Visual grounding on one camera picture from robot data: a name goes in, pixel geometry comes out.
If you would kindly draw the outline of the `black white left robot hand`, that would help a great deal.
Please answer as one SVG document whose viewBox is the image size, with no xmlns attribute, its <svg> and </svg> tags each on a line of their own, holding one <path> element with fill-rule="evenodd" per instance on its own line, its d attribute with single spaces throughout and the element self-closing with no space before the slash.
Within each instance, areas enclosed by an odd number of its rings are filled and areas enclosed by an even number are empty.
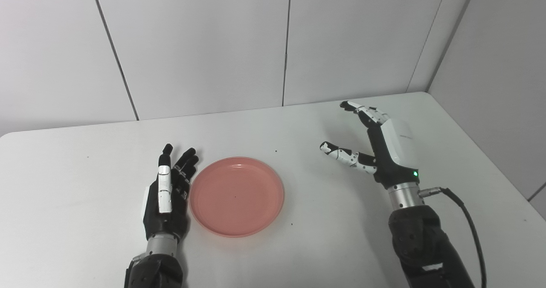
<svg viewBox="0 0 546 288">
<path fill-rule="evenodd" d="M 158 159 L 157 177 L 148 189 L 143 224 L 146 238 L 170 234 L 180 242 L 189 229 L 187 216 L 190 181 L 199 157 L 195 148 L 171 163 L 173 146 L 166 144 Z"/>
</svg>

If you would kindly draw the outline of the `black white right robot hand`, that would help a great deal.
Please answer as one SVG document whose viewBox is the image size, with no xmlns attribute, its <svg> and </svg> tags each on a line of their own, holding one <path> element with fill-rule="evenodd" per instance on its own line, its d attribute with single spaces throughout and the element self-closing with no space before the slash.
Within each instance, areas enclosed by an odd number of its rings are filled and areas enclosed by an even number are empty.
<svg viewBox="0 0 546 288">
<path fill-rule="evenodd" d="M 415 140 L 406 122 L 390 118 L 376 107 L 351 101 L 341 102 L 340 107 L 357 115 L 367 128 L 373 154 L 356 152 L 327 141 L 320 144 L 324 154 L 373 175 L 385 189 L 402 183 L 420 182 Z"/>
</svg>

